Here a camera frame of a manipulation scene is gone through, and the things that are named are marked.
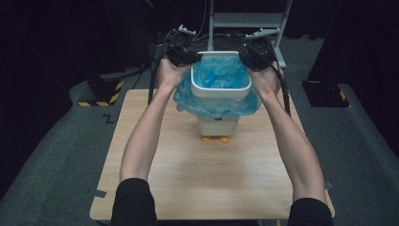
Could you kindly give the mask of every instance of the person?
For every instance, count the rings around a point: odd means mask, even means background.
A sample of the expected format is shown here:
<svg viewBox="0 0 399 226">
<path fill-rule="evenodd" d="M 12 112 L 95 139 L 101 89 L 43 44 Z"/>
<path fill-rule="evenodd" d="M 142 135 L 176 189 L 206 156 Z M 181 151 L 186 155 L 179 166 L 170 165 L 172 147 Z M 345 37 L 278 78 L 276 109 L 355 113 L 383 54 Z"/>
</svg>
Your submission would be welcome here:
<svg viewBox="0 0 399 226">
<path fill-rule="evenodd" d="M 130 135 L 120 166 L 120 184 L 113 206 L 111 225 L 156 225 L 155 202 L 148 176 L 158 145 L 168 100 L 182 82 L 190 65 L 175 67 L 167 58 L 160 62 L 158 90 Z M 281 159 L 293 184 L 289 226 L 333 225 L 327 207 L 324 178 L 312 145 L 280 104 L 280 85 L 270 68 L 247 69 L 272 122 Z"/>
</svg>

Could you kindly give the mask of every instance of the white stand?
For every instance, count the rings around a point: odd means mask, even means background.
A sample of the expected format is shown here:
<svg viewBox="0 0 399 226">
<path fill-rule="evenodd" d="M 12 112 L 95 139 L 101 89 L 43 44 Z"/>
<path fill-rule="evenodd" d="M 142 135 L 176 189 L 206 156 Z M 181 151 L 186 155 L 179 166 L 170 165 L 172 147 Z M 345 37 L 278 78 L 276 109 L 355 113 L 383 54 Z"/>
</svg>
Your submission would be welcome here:
<svg viewBox="0 0 399 226">
<path fill-rule="evenodd" d="M 208 51 L 214 51 L 214 28 L 215 27 L 259 27 L 268 28 L 273 33 L 277 33 L 277 39 L 273 43 L 277 60 L 281 68 L 285 69 L 287 65 L 279 49 L 282 33 L 288 20 L 293 0 L 288 0 L 285 10 L 282 13 L 232 13 L 232 12 L 214 12 L 214 0 L 211 0 L 209 17 L 209 40 Z"/>
</svg>

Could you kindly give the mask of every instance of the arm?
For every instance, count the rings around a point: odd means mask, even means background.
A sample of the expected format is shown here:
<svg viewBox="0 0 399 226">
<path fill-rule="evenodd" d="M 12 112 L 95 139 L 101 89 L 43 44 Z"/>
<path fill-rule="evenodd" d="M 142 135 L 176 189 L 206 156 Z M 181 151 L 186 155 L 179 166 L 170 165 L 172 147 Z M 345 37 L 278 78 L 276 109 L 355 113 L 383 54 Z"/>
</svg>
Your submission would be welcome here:
<svg viewBox="0 0 399 226">
<path fill-rule="evenodd" d="M 327 203 L 323 173 L 312 145 L 281 106 L 279 80 L 269 67 L 249 74 L 273 125 L 279 154 L 294 188 L 293 200 L 314 198 Z"/>
<path fill-rule="evenodd" d="M 130 135 L 120 165 L 120 181 L 128 178 L 148 180 L 153 157 L 158 146 L 162 119 L 168 100 L 182 82 L 189 65 L 175 67 L 162 59 L 158 72 L 158 90 Z"/>
</svg>

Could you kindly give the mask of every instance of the forearm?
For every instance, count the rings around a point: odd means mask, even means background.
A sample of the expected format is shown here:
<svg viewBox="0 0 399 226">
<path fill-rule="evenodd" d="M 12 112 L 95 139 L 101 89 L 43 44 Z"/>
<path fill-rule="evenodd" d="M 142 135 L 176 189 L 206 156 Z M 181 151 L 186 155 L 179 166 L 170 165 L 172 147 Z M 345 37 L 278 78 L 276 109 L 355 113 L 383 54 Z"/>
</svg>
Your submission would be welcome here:
<svg viewBox="0 0 399 226">
<path fill-rule="evenodd" d="M 158 146 L 162 119 L 172 92 L 173 89 L 170 88 L 159 88 L 151 104 L 137 122 L 123 153 L 120 181 L 127 178 L 148 180 Z"/>
<path fill-rule="evenodd" d="M 309 140 L 281 106 L 274 94 L 261 95 L 272 122 L 281 159 L 294 188 L 294 201 L 315 198 L 326 202 L 324 178 Z"/>
</svg>

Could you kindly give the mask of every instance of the blue plastic bag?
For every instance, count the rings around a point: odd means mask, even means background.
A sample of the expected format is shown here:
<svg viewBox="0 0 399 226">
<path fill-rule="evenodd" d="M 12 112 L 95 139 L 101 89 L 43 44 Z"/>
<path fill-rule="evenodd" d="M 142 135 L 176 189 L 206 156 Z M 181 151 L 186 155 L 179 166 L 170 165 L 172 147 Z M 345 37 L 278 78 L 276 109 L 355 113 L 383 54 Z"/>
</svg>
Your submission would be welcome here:
<svg viewBox="0 0 399 226">
<path fill-rule="evenodd" d="M 215 56 L 203 59 L 194 66 L 194 81 L 203 88 L 241 89 L 249 84 L 247 69 L 237 57 Z M 240 99 L 200 98 L 191 91 L 191 70 L 185 72 L 181 85 L 174 93 L 173 100 L 178 110 L 202 117 L 218 119 L 255 113 L 261 99 L 253 88 Z"/>
</svg>

